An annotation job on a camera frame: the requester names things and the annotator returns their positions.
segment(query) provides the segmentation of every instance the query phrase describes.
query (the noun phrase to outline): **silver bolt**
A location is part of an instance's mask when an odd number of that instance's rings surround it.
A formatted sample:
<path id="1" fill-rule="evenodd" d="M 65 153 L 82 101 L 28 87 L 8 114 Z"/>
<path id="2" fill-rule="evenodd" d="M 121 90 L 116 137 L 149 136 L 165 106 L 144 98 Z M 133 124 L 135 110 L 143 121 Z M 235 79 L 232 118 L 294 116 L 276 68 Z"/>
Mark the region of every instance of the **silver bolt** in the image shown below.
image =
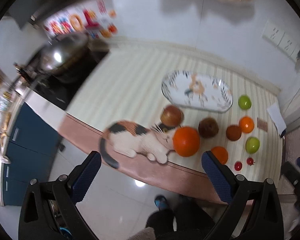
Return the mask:
<path id="1" fill-rule="evenodd" d="M 244 181 L 244 176 L 243 175 L 241 175 L 241 174 L 238 174 L 237 176 L 235 176 L 236 178 L 237 178 L 237 180 L 239 180 L 239 181 Z"/>
<path id="2" fill-rule="evenodd" d="M 58 180 L 64 181 L 64 180 L 66 180 L 67 178 L 68 178 L 68 176 L 67 176 L 66 174 L 63 174 L 63 175 L 60 175 L 60 176 L 59 176 Z"/>
<path id="3" fill-rule="evenodd" d="M 268 184 L 273 184 L 273 180 L 270 179 L 270 178 L 268 178 L 268 179 L 267 179 L 267 183 L 268 183 Z"/>
<path id="4" fill-rule="evenodd" d="M 34 185 L 34 184 L 36 184 L 37 183 L 37 179 L 31 179 L 31 181 L 30 181 L 30 184 L 31 185 Z"/>

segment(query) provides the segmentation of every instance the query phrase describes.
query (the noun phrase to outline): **table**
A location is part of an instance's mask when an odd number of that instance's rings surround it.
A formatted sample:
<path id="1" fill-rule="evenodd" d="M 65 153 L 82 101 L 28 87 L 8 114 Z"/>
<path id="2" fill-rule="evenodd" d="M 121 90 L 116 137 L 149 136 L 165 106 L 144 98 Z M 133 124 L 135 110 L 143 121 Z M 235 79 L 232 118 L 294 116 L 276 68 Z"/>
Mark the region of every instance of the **table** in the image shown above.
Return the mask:
<path id="1" fill-rule="evenodd" d="M 161 92 L 163 76 L 173 70 L 196 71 L 223 79 L 230 86 L 234 104 L 226 113 L 213 113 L 183 108 L 182 125 L 198 127 L 201 119 L 213 117 L 219 125 L 219 133 L 212 139 L 202 139 L 197 154 L 183 158 L 170 153 L 167 165 L 149 162 L 144 156 L 131 159 L 114 152 L 108 152 L 120 163 L 119 171 L 167 190 L 218 202 L 218 197 L 201 167 L 201 155 L 214 146 L 223 146 L 229 152 L 228 167 L 234 174 L 243 174 L 248 180 L 263 181 L 272 178 L 277 185 L 280 176 L 282 141 L 272 123 L 266 108 L 277 102 L 274 94 L 260 85 L 244 78 L 221 65 L 213 64 L 186 52 L 162 50 L 155 47 L 112 49 L 99 67 L 88 77 L 67 109 L 67 117 L 59 132 L 84 152 L 98 150 L 98 141 L 111 123 L 130 120 L 145 127 L 159 122 L 163 108 L 169 104 Z M 247 94 L 252 101 L 251 109 L 243 111 L 237 100 Z M 226 128 L 238 124 L 245 115 L 268 123 L 268 132 L 255 127 L 252 133 L 231 142 L 226 139 Z M 260 149 L 253 155 L 255 165 L 248 166 L 245 141 L 255 136 L 260 140 Z M 240 172 L 234 170 L 234 163 L 241 161 Z"/>

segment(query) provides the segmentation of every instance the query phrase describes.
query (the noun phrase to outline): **cabinet door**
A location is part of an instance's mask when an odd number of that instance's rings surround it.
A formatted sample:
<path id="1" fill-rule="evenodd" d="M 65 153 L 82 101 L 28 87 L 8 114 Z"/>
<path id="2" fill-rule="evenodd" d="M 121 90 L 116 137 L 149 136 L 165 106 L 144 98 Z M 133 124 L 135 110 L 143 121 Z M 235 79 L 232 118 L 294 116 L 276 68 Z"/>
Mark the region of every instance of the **cabinet door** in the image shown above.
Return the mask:
<path id="1" fill-rule="evenodd" d="M 14 179 L 3 179 L 3 203 L 4 205 L 22 206 L 28 183 Z"/>
<path id="2" fill-rule="evenodd" d="M 10 142 L 35 152 L 53 156 L 57 150 L 58 140 L 57 131 L 24 103 L 12 129 Z"/>
<path id="3" fill-rule="evenodd" d="M 11 164 L 4 165 L 3 176 L 5 178 L 26 183 L 33 178 L 40 182 L 48 180 L 53 162 L 52 157 L 10 142 L 6 155 L 11 160 Z"/>

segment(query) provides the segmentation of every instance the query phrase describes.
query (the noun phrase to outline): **cat tail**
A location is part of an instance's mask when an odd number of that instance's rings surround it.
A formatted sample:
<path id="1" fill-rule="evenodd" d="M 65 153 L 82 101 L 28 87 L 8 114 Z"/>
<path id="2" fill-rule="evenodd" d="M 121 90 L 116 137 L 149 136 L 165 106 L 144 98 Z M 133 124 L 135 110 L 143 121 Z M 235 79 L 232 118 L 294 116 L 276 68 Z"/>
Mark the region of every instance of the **cat tail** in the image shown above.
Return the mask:
<path id="1" fill-rule="evenodd" d="M 103 158 L 103 160 L 109 165 L 111 166 L 112 168 L 114 169 L 118 169 L 119 168 L 119 163 L 114 159 L 112 158 L 106 151 L 106 138 L 108 136 L 108 131 L 105 132 L 104 136 L 101 138 L 101 141 L 100 141 L 100 154 L 101 154 L 101 157 Z"/>

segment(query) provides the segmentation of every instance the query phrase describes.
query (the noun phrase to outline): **small orange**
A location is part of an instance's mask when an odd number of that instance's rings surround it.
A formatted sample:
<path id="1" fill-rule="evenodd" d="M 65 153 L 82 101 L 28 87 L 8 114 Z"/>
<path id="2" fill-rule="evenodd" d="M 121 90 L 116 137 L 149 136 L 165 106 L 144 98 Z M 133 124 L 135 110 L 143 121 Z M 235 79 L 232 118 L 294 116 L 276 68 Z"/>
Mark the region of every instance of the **small orange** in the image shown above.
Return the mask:
<path id="1" fill-rule="evenodd" d="M 182 157 L 194 155 L 200 147 L 198 131 L 189 126 L 177 129 L 172 140 L 174 150 Z"/>
<path id="2" fill-rule="evenodd" d="M 226 164 L 228 161 L 228 151 L 226 148 L 221 146 L 216 146 L 211 149 L 213 155 L 220 161 L 222 165 Z"/>
<path id="3" fill-rule="evenodd" d="M 250 117 L 244 116 L 240 119 L 239 126 L 241 127 L 242 132 L 251 133 L 254 129 L 254 122 Z"/>

